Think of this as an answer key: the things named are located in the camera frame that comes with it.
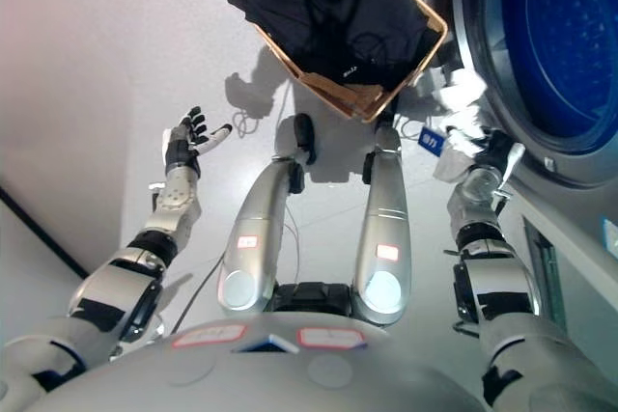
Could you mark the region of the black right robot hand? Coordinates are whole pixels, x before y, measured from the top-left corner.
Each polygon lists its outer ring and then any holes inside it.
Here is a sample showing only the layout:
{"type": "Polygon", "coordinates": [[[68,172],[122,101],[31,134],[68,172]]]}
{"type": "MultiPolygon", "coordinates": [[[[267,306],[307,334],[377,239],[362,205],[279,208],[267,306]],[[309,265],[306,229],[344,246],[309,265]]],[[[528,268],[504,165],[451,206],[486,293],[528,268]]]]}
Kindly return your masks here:
{"type": "Polygon", "coordinates": [[[481,127],[481,137],[473,138],[462,129],[450,126],[444,152],[447,167],[454,170],[455,180],[473,168],[493,168],[506,183],[520,163],[526,148],[501,129],[481,127]]]}

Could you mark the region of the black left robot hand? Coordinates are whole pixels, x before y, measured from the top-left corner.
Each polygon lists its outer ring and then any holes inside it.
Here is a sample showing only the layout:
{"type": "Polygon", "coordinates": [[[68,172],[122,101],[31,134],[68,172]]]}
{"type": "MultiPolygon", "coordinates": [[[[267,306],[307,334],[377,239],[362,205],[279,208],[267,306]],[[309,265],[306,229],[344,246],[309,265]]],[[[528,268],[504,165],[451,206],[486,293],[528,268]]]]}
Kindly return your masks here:
{"type": "Polygon", "coordinates": [[[206,116],[200,106],[188,110],[180,121],[162,134],[162,155],[165,174],[178,168],[189,168],[197,178],[201,177],[198,158],[219,146],[231,133],[233,127],[223,124],[208,132],[206,116]]]}

